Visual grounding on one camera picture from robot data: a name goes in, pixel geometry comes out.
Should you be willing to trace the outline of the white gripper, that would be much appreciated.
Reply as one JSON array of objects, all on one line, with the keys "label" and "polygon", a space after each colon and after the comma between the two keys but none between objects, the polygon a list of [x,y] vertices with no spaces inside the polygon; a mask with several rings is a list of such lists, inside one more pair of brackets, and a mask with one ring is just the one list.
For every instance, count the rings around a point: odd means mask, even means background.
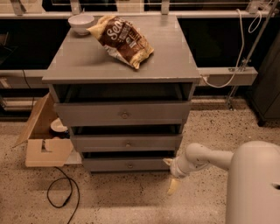
[{"label": "white gripper", "polygon": [[173,195],[180,185],[180,180],[188,176],[192,170],[192,164],[187,160],[185,155],[180,155],[178,157],[163,158],[163,161],[170,166],[171,178],[170,185],[167,191],[168,195]]}]

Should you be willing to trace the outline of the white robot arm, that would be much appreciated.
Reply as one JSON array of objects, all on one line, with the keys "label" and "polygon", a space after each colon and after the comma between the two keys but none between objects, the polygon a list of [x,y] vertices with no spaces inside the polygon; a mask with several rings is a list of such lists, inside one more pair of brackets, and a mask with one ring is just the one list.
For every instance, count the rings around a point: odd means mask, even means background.
[{"label": "white robot arm", "polygon": [[280,224],[280,146],[250,141],[231,152],[191,143],[164,162],[171,172],[169,195],[190,172],[213,165],[228,172],[225,224]]}]

